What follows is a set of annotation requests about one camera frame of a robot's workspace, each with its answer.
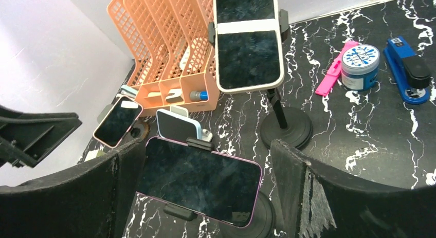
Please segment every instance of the black phone screen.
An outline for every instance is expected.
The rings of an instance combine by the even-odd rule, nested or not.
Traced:
[[[157,137],[146,156],[138,192],[235,226],[249,224],[259,165]]]
[[[188,138],[198,139],[201,135],[200,125],[197,126],[193,122],[197,122],[196,120],[192,120],[189,122],[187,120],[191,120],[190,118],[179,119],[178,115],[169,115],[165,112],[157,111],[156,117],[159,126],[159,134],[167,139],[176,140],[179,142],[185,143]]]
[[[274,18],[274,0],[216,0],[217,23]]]
[[[94,136],[115,147],[141,114],[142,107],[127,97],[120,97],[109,115],[95,130]]]
[[[274,83],[280,78],[275,31],[219,34],[219,81],[224,89]]]

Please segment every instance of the white wall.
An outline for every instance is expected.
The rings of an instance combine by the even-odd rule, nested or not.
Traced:
[[[108,38],[133,59],[106,8],[112,0],[71,0]]]
[[[34,169],[1,167],[0,186],[75,165],[131,65],[70,0],[0,0],[1,104],[23,112],[76,112],[83,122]]]
[[[365,3],[369,0],[278,0],[279,8],[289,12],[289,23]]]
[[[131,56],[122,37],[106,12],[111,0],[71,0],[124,53]],[[279,0],[279,8],[289,12],[289,23],[307,20],[369,0]]]

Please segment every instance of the white cap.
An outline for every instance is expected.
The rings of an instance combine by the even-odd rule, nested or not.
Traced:
[[[357,45],[342,56],[342,70],[351,75],[364,75],[378,67],[380,52],[372,45]]]

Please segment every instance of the orange plastic basket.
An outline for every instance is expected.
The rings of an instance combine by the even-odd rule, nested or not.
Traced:
[[[135,58],[127,85],[138,90],[135,101],[143,116],[179,105],[190,112],[216,108],[219,90],[214,79],[214,50],[207,24],[213,21],[212,0],[112,0],[107,11]],[[171,89],[183,101],[169,103]],[[207,91],[207,101],[190,99]]]

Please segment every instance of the black marble table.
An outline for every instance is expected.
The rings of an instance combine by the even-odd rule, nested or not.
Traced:
[[[382,55],[378,84],[369,91],[348,91],[340,82],[325,98],[314,94],[347,39],[382,50],[387,38],[402,35],[436,72],[436,0],[397,0],[291,25],[285,45],[287,75],[279,87],[284,106],[304,110],[314,135],[304,150],[308,156],[350,174],[401,188],[436,183],[436,87],[431,100],[405,104]],[[269,151],[260,140],[259,126],[272,112],[266,94],[221,95],[213,112],[190,114],[211,130],[218,151],[258,162],[264,169],[262,188],[281,215]],[[151,136],[157,134],[150,118]],[[84,152],[100,148],[91,141]],[[199,217],[190,223],[167,216],[163,204],[137,194],[125,237],[219,237],[216,222]],[[287,237],[278,219],[275,235]]]

